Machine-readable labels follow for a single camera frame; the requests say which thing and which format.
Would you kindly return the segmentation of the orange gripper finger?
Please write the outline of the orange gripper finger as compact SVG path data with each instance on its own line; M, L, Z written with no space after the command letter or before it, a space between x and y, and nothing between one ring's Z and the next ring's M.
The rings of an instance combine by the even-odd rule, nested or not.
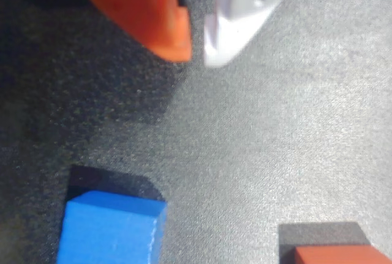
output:
M91 0L123 31L156 56L171 62L192 56L190 18L178 0Z

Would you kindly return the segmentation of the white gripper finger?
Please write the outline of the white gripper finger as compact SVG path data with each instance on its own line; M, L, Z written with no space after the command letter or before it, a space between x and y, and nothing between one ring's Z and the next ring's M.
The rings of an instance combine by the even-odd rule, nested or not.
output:
M274 12L282 0L215 0L205 17L204 64L223 67L233 60Z

